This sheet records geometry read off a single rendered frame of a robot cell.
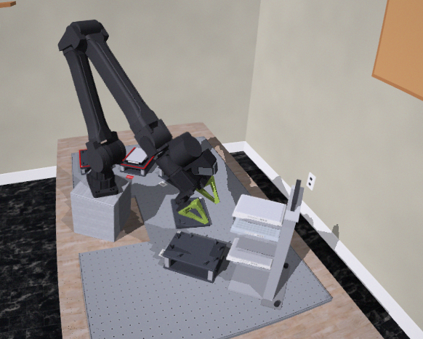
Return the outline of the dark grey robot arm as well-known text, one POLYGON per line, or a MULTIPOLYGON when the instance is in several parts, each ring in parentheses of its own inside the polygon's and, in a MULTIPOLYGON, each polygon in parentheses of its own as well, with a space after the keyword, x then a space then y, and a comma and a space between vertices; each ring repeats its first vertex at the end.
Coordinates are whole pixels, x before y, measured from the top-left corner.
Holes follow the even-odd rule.
POLYGON ((88 58, 123 111, 141 149, 148 158, 160 153, 156 164, 167 177, 184 166, 173 178, 187 191, 200 176, 215 175, 218 167, 214 154, 208 148, 202 152, 201 144, 189 132, 173 139, 111 52, 106 43, 108 37, 102 23, 83 20, 72 22, 58 43, 68 62, 86 122, 87 160, 91 167, 86 179, 93 197, 118 194, 113 165, 124 163, 126 148, 105 120, 88 58), (107 141, 101 144, 104 140, 107 141))

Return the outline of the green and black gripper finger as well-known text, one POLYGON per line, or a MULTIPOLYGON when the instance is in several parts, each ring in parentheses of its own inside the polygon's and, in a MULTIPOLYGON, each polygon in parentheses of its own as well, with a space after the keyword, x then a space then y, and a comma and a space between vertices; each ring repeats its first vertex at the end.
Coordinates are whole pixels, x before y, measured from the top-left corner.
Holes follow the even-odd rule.
POLYGON ((204 186, 211 186, 211 189, 213 191, 214 197, 212 197, 204 188, 202 188, 201 190, 196 189, 197 192, 199 192, 200 194, 202 194, 203 196, 205 196, 207 199, 211 200, 212 202, 214 202, 215 204, 219 203, 219 197, 217 194, 217 189, 216 189, 216 185, 215 185, 215 181, 214 181, 214 176, 211 176, 209 178, 209 181, 207 182, 207 184, 204 186))
POLYGON ((203 207, 202 207, 199 199, 195 199, 194 201, 192 201, 190 203, 190 205, 188 207, 184 208, 183 210, 180 210, 178 213, 180 215, 184 215, 186 217, 189 217, 189 218, 192 218, 194 220, 197 220, 197 221, 199 221, 199 222, 201 222, 203 224, 207 224, 209 222, 208 221, 208 218, 206 216, 206 213, 204 212, 204 209, 203 209, 203 207), (188 211, 188 210, 191 210, 192 208, 193 209, 196 208, 203 219, 200 218, 197 215, 194 215, 192 212, 188 211))

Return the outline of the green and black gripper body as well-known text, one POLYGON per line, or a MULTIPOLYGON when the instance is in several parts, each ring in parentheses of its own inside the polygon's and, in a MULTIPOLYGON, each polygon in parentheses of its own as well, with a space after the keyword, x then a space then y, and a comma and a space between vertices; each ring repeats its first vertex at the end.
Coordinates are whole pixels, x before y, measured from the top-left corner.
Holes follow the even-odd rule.
POLYGON ((175 198, 175 203, 179 206, 176 211, 179 212, 180 210, 183 210, 184 208, 188 207, 191 203, 191 200, 188 201, 188 199, 194 194, 194 191, 196 189, 201 190, 209 181, 209 178, 211 177, 211 175, 202 175, 200 176, 200 178, 198 179, 197 183, 190 189, 188 189, 187 191, 184 191, 180 185, 175 181, 175 179, 173 178, 174 175, 176 175, 184 166, 180 167, 178 170, 176 170, 173 174, 171 174, 170 176, 168 176, 168 178, 170 179, 170 181, 173 182, 173 184, 175 184, 175 186, 180 190, 180 193, 177 195, 177 197, 175 198))

